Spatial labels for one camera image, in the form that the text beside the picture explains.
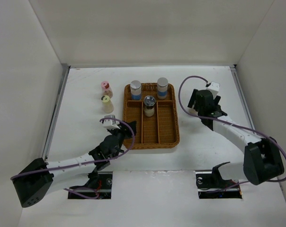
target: pink bottle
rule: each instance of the pink bottle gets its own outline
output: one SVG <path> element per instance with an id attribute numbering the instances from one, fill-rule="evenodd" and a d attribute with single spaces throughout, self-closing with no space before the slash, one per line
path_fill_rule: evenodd
<path id="1" fill-rule="evenodd" d="M 113 91 L 111 90 L 108 81 L 103 81 L 101 83 L 101 88 L 102 88 L 102 96 L 109 96 L 110 98 L 112 98 Z"/>

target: divided organizer tray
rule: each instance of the divided organizer tray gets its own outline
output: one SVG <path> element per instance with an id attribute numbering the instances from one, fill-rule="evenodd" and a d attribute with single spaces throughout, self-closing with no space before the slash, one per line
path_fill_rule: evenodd
<path id="1" fill-rule="evenodd" d="M 131 99 L 130 85 L 124 89 L 123 121 L 137 121 L 137 134 L 133 149 L 173 148 L 180 142 L 178 115 L 175 90 L 168 84 L 167 97 L 160 100 L 157 97 L 157 83 L 141 84 L 142 98 Z M 152 117 L 144 115 L 143 100 L 146 96 L 156 99 L 155 113 Z M 124 146 L 129 148 L 132 139 L 124 140 Z"/>

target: blue label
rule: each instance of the blue label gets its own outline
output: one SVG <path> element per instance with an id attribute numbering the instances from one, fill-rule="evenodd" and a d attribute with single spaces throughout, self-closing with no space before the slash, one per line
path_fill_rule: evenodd
<path id="1" fill-rule="evenodd" d="M 167 90 L 166 91 L 158 91 L 158 96 L 166 96 L 167 95 Z"/>
<path id="2" fill-rule="evenodd" d="M 132 95 L 132 100 L 141 100 L 141 94 L 135 96 L 135 95 Z"/>

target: white container with blue band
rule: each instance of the white container with blue band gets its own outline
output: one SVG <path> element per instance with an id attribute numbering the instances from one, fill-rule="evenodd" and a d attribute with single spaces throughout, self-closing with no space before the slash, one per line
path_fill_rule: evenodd
<path id="1" fill-rule="evenodd" d="M 141 83 L 138 80 L 134 80 L 130 83 L 130 93 L 132 94 L 132 100 L 141 100 Z"/>
<path id="2" fill-rule="evenodd" d="M 165 99 L 167 97 L 168 80 L 165 77 L 158 79 L 158 99 Z"/>

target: glass jar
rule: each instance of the glass jar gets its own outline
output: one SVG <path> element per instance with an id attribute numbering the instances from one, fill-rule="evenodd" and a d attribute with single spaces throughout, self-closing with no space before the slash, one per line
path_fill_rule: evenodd
<path id="1" fill-rule="evenodd" d="M 146 117 L 151 117 L 154 115 L 154 105 L 156 99 L 153 96 L 146 96 L 144 98 L 144 114 Z"/>
<path id="2" fill-rule="evenodd" d="M 165 77 L 158 79 L 157 90 L 158 99 L 165 99 L 167 97 L 168 80 Z"/>
<path id="3" fill-rule="evenodd" d="M 109 86 L 108 81 L 103 81 L 101 83 L 101 88 L 102 88 L 102 96 L 109 96 L 109 98 L 113 97 L 113 91 L 111 87 Z"/>
<path id="4" fill-rule="evenodd" d="M 112 104 L 110 97 L 109 96 L 102 96 L 101 98 L 102 104 L 103 104 L 103 111 L 106 112 L 107 114 L 113 112 L 114 110 L 114 105 Z"/>
<path id="5" fill-rule="evenodd" d="M 130 93 L 132 100 L 141 100 L 141 83 L 138 80 L 134 80 L 130 83 Z"/>

